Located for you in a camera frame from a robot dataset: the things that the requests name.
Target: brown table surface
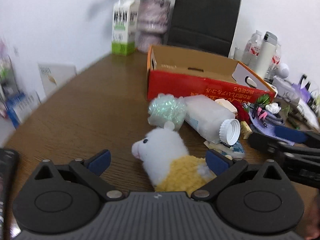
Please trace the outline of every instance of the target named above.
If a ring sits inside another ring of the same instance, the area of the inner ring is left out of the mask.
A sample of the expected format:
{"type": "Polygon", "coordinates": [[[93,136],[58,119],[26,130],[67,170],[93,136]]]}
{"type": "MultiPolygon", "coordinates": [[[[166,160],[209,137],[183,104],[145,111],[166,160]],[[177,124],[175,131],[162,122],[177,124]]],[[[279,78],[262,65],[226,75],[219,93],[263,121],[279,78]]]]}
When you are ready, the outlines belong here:
{"type": "MultiPolygon", "coordinates": [[[[87,159],[102,149],[112,154],[103,179],[124,191],[153,190],[140,161],[131,154],[132,144],[152,129],[147,121],[146,60],[140,53],[101,59],[51,96],[17,129],[5,145],[21,153],[10,209],[41,160],[65,164],[75,158],[87,159]]],[[[195,130],[184,124],[179,133],[192,155],[204,157],[207,148],[195,130]]],[[[250,148],[245,140],[241,143],[249,163],[271,158],[250,148]]],[[[297,183],[295,187],[308,206],[316,190],[297,183]]]]}

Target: white sphere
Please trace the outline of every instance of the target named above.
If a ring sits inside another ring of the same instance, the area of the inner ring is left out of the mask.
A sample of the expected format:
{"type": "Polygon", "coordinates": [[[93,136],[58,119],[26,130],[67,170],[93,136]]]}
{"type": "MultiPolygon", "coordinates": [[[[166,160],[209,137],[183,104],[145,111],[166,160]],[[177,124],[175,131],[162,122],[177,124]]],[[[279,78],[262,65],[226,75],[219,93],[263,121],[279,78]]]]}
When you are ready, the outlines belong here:
{"type": "Polygon", "coordinates": [[[286,78],[289,76],[289,67],[286,63],[282,63],[280,62],[278,65],[278,68],[276,69],[276,73],[277,76],[282,77],[282,78],[286,78]]]}

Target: water bottle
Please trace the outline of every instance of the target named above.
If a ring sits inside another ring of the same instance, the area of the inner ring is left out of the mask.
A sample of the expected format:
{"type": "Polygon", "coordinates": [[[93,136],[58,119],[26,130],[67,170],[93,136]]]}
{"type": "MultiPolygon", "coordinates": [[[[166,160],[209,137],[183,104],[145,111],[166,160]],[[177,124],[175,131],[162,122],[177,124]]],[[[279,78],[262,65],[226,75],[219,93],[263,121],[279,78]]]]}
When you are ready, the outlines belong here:
{"type": "Polygon", "coordinates": [[[235,114],[204,95],[185,97],[185,121],[209,142],[234,145],[240,136],[235,114]]]}
{"type": "Polygon", "coordinates": [[[276,51],[272,57],[270,66],[268,68],[268,71],[265,75],[265,80],[267,82],[269,82],[270,84],[273,81],[273,77],[275,76],[275,71],[278,68],[278,64],[280,63],[280,59],[281,59],[281,44],[278,42],[277,46],[276,46],[276,51]]]}
{"type": "Polygon", "coordinates": [[[244,49],[244,54],[242,57],[242,62],[249,66],[252,58],[256,58],[259,55],[261,45],[262,45],[262,32],[256,30],[254,34],[252,34],[251,39],[247,42],[247,45],[244,49]]]}

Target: blue gripper pad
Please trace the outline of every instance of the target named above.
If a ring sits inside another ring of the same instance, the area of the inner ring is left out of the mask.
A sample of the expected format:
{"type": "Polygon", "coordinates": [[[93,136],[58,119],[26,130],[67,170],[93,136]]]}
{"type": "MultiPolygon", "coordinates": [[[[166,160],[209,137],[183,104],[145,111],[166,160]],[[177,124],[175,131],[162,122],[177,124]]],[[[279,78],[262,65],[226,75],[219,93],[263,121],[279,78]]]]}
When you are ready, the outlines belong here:
{"type": "Polygon", "coordinates": [[[95,175],[100,176],[111,163],[111,153],[109,150],[103,150],[87,165],[87,169],[95,175]]]}
{"type": "Polygon", "coordinates": [[[212,149],[207,150],[205,154],[205,162],[209,169],[217,176],[229,169],[233,164],[232,160],[229,160],[227,157],[212,149]]]}

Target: stuffed alpaca toy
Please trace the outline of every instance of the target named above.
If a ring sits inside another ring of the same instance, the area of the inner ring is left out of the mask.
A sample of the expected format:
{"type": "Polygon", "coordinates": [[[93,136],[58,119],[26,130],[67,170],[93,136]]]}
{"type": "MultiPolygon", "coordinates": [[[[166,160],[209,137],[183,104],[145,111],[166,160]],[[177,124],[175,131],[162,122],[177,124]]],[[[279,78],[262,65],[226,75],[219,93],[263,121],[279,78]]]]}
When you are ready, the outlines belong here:
{"type": "Polygon", "coordinates": [[[214,179],[204,158],[191,156],[180,135],[171,128],[155,128],[132,145],[132,154],[143,161],[155,191],[192,192],[214,179]]]}

